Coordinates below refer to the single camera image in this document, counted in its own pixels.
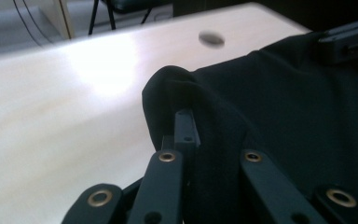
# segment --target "table surface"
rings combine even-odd
[[[199,33],[225,45],[211,48]],[[257,4],[209,11],[0,56],[0,223],[59,223],[96,184],[142,177],[154,152],[142,89],[307,30]]]

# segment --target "black fabric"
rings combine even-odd
[[[358,64],[316,62],[319,37],[289,37],[194,72],[164,67],[149,80],[143,103],[156,150],[179,109],[192,108],[200,134],[186,223],[252,216],[240,191],[244,148],[267,152],[308,198],[325,184],[358,197]]]

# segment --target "metal grommet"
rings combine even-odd
[[[104,198],[102,200],[95,199],[95,196],[97,196],[99,194],[102,194],[104,196]],[[92,207],[100,207],[100,206],[103,206],[103,205],[109,203],[110,200],[112,200],[112,197],[113,197],[113,194],[110,190],[100,189],[98,191],[93,192],[89,196],[87,203],[89,203],[89,206],[92,206]]]
[[[247,152],[245,154],[245,159],[247,161],[261,161],[261,156],[258,153],[255,152]]]
[[[357,205],[356,200],[349,193],[340,189],[328,189],[326,196],[334,203],[344,207],[355,207]]]
[[[159,155],[158,158],[161,161],[174,161],[175,155],[171,152],[165,152],[165,153],[161,153],[161,155]]]

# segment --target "cable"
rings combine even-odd
[[[42,30],[40,29],[40,27],[37,25],[36,21],[34,20],[34,17],[32,16],[31,12],[30,12],[30,9],[28,8],[27,6],[27,3],[25,2],[25,0],[22,0],[22,2],[24,3],[25,5],[25,8],[27,8],[27,11],[28,11],[28,14],[30,14],[30,17],[31,17],[31,20],[34,22],[34,25],[36,26],[36,29],[40,32],[40,34],[46,38],[46,40],[48,42],[50,42],[50,44],[54,44],[43,32]]]
[[[19,13],[19,16],[20,16],[20,18],[21,18],[21,20],[22,20],[22,23],[24,24],[25,29],[27,30],[28,34],[30,35],[30,37],[33,39],[33,41],[34,41],[39,47],[42,47],[42,48],[43,48],[43,46],[42,46],[42,45],[34,38],[34,36],[31,34],[31,31],[29,30],[27,24],[25,23],[24,18],[22,17],[22,15],[21,15],[21,13],[20,13],[20,11],[19,11],[19,8],[17,7],[16,0],[13,0],[13,3],[14,3],[14,6],[16,7],[17,12]]]

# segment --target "round hole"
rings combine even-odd
[[[355,207],[357,204],[356,200],[349,193],[340,189],[329,189],[326,192],[326,196],[332,202],[344,207]]]
[[[248,152],[245,154],[247,161],[261,161],[261,156],[255,152]]]
[[[159,224],[161,221],[161,214],[158,212],[147,213],[144,219],[145,224]]]
[[[199,34],[199,41],[208,47],[223,47],[225,39],[218,33],[204,31]]]
[[[158,158],[161,161],[174,161],[175,155],[170,152],[166,152],[166,153],[162,153],[161,155],[159,155]]]
[[[92,207],[100,207],[103,206],[112,200],[113,194],[110,190],[101,189],[93,192],[87,202]]]
[[[309,224],[310,223],[310,219],[302,214],[302,213],[294,213],[292,214],[292,220],[296,223],[296,224]]]

